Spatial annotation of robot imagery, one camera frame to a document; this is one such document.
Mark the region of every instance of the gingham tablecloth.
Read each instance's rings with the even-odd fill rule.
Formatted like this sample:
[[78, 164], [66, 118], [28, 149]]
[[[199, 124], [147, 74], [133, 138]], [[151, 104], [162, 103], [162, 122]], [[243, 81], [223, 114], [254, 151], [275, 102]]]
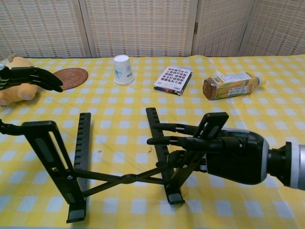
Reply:
[[[271, 57], [131, 58], [135, 81], [113, 82], [111, 58], [31, 59], [55, 72], [81, 67], [85, 84], [63, 93], [40, 91], [34, 100], [0, 107], [6, 123], [30, 120], [57, 123], [73, 159], [79, 113], [92, 114], [91, 171], [127, 174], [154, 168], [154, 148], [146, 107], [156, 107], [161, 122], [199, 124], [207, 112], [226, 111], [226, 127], [263, 135], [271, 147], [285, 141], [305, 144], [305, 55]], [[156, 91], [153, 83], [169, 65], [191, 67], [182, 96]], [[208, 101], [206, 77], [249, 72], [267, 84], [254, 93]], [[90, 182], [93, 187], [100, 182]], [[86, 220], [66, 224], [68, 205], [22, 136], [0, 135], [0, 226], [87, 228], [305, 228], [305, 191], [284, 187], [276, 178], [247, 186], [194, 172], [182, 187], [186, 203], [169, 206], [163, 186], [119, 185], [89, 198]]]

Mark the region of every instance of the round brown coaster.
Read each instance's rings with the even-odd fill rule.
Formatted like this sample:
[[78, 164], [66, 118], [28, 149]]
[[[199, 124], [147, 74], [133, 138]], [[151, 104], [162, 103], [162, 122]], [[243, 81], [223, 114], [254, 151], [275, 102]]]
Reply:
[[61, 88], [63, 90], [77, 87], [83, 84], [88, 78], [88, 72], [82, 68], [66, 68], [53, 74], [62, 81]]

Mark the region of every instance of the paper cup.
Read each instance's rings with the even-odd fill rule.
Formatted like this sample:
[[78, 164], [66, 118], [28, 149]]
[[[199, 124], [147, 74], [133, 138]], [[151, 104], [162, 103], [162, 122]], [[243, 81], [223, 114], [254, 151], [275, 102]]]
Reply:
[[132, 68], [130, 66], [129, 56], [118, 55], [114, 60], [114, 81], [117, 84], [124, 85], [133, 81]]

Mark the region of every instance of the yellow stuffed animal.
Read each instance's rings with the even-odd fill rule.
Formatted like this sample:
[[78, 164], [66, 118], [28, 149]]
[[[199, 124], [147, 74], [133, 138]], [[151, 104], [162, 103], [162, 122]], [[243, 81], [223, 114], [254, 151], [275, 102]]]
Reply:
[[[6, 64], [8, 68], [13, 67], [31, 67], [34, 66], [29, 60], [12, 56], [8, 58], [9, 63]], [[32, 100], [39, 86], [34, 84], [23, 83], [18, 86], [10, 87], [3, 91], [0, 91], [0, 105], [7, 106], [10, 103], [20, 102], [23, 100]]]

